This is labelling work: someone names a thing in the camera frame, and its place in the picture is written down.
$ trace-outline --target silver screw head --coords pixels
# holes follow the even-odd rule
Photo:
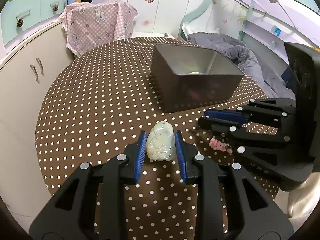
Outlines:
[[[245,147],[244,146],[238,147],[237,152],[238,153],[244,153],[245,152]]]
[[[237,130],[237,127],[235,127],[235,126],[231,126],[230,128],[229,128],[229,131],[230,132],[235,132]]]
[[[235,170],[239,170],[239,169],[241,169],[241,164],[240,164],[240,163],[233,163],[233,164],[232,164],[232,167],[233,167]]]
[[[127,158],[127,155],[122,153],[117,156],[118,161],[124,161],[126,158]]]
[[[81,163],[80,164],[80,168],[83,169],[83,170],[86,170],[87,168],[90,167],[90,164],[89,163]]]
[[[196,159],[197,161],[203,161],[203,160],[204,160],[204,156],[203,156],[202,154],[197,154],[197,155],[195,156],[195,159]]]

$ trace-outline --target white cabinet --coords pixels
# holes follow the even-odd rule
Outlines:
[[[74,59],[61,24],[52,26],[30,38],[0,70],[0,195],[26,231],[50,199],[35,147],[39,111],[53,81]]]
[[[73,58],[65,44],[59,24],[23,47],[0,71],[0,120],[30,149],[35,150],[34,134],[44,96]]]

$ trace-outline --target round table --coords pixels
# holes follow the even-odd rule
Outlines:
[[[209,131],[197,119],[209,107],[165,114],[149,80],[153,46],[157,43],[185,44],[161,37],[115,41],[90,50],[70,63],[50,87],[40,110],[35,133],[39,165],[44,181],[54,194],[83,162],[98,165],[136,142],[159,121],[181,130],[188,143],[215,162],[230,165],[233,154],[214,151]],[[235,109],[251,98],[265,94],[244,76],[227,103],[215,109]],[[249,132],[275,134],[274,128],[249,123]],[[253,175],[275,198],[278,186]],[[224,230],[228,230],[223,191],[221,206]],[[97,208],[101,199],[97,198]],[[129,239],[193,239],[196,222],[197,186],[185,185],[176,161],[152,161],[147,156],[139,184],[125,187]],[[96,217],[96,232],[99,221]]]

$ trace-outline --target cabinet door handle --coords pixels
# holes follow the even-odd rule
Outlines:
[[[43,74],[43,71],[44,71],[44,69],[43,69],[43,66],[42,66],[42,63],[41,63],[41,59],[39,59],[38,57],[36,58],[36,61],[39,63],[39,65],[40,65],[40,68],[41,68],[41,74]]]
[[[21,27],[22,27],[22,25],[23,25],[23,23],[24,23],[24,22],[23,22],[23,18],[29,16],[30,13],[31,13],[31,9],[26,10],[26,11],[24,11],[24,12],[22,12],[22,13],[20,13],[20,14],[18,14],[18,15],[16,16],[16,19],[17,19],[17,28],[21,28]]]
[[[38,81],[39,75],[37,73],[36,67],[33,64],[31,64],[30,67],[33,69],[33,71],[34,71],[34,73],[36,75],[36,81]]]

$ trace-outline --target bed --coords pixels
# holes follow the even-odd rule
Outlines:
[[[284,43],[318,48],[319,11],[314,0],[203,0],[183,18],[180,36],[225,56],[233,47],[228,41],[237,42],[250,55],[247,63],[254,62],[242,70],[269,98],[295,99]]]

